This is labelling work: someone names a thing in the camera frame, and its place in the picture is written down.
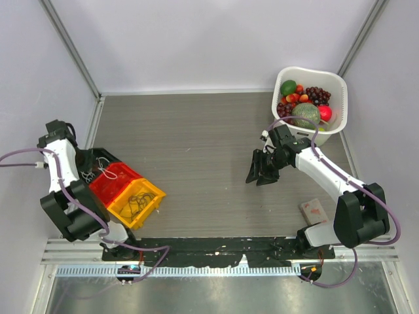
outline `wall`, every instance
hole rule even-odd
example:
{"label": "wall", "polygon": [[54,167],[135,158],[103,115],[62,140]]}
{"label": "wall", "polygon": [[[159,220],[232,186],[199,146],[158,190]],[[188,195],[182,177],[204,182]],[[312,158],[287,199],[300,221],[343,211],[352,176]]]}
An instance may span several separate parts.
{"label": "wall", "polygon": [[389,1],[345,76],[350,105],[344,132],[362,179],[384,187],[387,202],[399,217],[403,229],[397,249],[416,298],[418,12],[417,1]]}
{"label": "wall", "polygon": [[336,72],[374,0],[53,0],[102,92],[273,89]]}
{"label": "wall", "polygon": [[[0,1],[0,154],[35,147],[45,123],[72,122],[86,138],[94,98],[38,1]],[[10,162],[42,160],[37,153]],[[2,313],[27,313],[39,282],[46,239],[58,230],[39,198],[49,174],[0,169],[0,304]]]}

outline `gray wood tabletop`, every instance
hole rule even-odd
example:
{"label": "gray wood tabletop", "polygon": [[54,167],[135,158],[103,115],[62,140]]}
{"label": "gray wood tabletop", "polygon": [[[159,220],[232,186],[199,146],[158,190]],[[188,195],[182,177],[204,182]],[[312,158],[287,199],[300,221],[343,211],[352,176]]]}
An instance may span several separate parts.
{"label": "gray wood tabletop", "polygon": [[[106,97],[94,146],[167,193],[135,234],[294,236],[306,226],[298,206],[313,198],[333,218],[334,201],[291,166],[275,184],[245,184],[271,102],[272,93]],[[350,173],[338,134],[321,149]]]}

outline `white plastic bin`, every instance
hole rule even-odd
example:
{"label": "white plastic bin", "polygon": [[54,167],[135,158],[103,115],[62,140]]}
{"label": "white plastic bin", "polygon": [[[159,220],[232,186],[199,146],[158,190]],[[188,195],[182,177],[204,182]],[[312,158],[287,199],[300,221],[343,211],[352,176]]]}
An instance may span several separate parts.
{"label": "white plastic bin", "polygon": [[[307,87],[317,86],[331,93],[329,100],[329,106],[332,109],[333,115],[329,122],[329,129],[327,131],[320,131],[316,137],[316,145],[320,146],[327,141],[327,139],[335,133],[338,133],[344,129],[348,120],[348,87],[345,81],[340,76],[325,72],[304,69],[302,67],[286,67],[283,69],[276,79],[274,98],[272,99],[272,114],[275,119],[279,119],[280,116],[276,112],[276,107],[281,101],[280,87],[281,83],[286,80],[294,80],[297,84]],[[285,124],[284,121],[279,121],[275,126]],[[297,138],[308,137],[311,139],[314,135],[314,130],[299,128],[298,126],[292,126],[287,124],[291,133]]]}

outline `plastic fruit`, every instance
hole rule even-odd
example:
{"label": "plastic fruit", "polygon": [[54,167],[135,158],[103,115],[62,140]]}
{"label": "plastic fruit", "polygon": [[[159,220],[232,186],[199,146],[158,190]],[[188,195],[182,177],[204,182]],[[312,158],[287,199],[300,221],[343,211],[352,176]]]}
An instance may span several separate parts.
{"label": "plastic fruit", "polygon": [[301,101],[302,103],[306,103],[308,101],[308,95],[301,95],[299,101]]}
{"label": "plastic fruit", "polygon": [[282,96],[288,96],[294,94],[296,89],[297,83],[294,80],[286,80],[284,83],[282,83],[280,92]]}
{"label": "plastic fruit", "polygon": [[304,87],[302,87],[301,84],[297,85],[297,88],[295,89],[296,92],[303,92],[304,91]]}
{"label": "plastic fruit", "polygon": [[[307,118],[307,119],[313,121],[316,124],[320,123],[319,109],[311,103],[301,103],[301,104],[297,105],[293,109],[292,115]],[[306,129],[311,129],[311,130],[315,129],[314,125],[309,123],[308,121],[304,121],[304,120],[300,120],[300,119],[294,119],[294,123],[295,123],[296,126],[299,126],[300,128],[306,128]]]}
{"label": "plastic fruit", "polygon": [[324,121],[329,121],[332,117],[332,109],[328,106],[319,106],[320,118]]}
{"label": "plastic fruit", "polygon": [[285,97],[285,99],[287,100],[287,102],[289,103],[294,103],[295,102],[295,96],[293,94],[288,95],[287,97]]}

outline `yellow bin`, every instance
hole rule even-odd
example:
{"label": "yellow bin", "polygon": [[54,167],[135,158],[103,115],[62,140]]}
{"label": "yellow bin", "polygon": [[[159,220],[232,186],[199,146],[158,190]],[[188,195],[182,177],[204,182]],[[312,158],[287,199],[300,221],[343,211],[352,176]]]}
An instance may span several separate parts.
{"label": "yellow bin", "polygon": [[[132,201],[133,197],[152,194],[154,197],[146,197],[147,204],[140,209],[139,204]],[[152,185],[147,179],[133,180],[125,190],[108,206],[107,210],[117,217],[130,229],[138,229],[143,226],[144,220],[157,209],[166,193]]]}

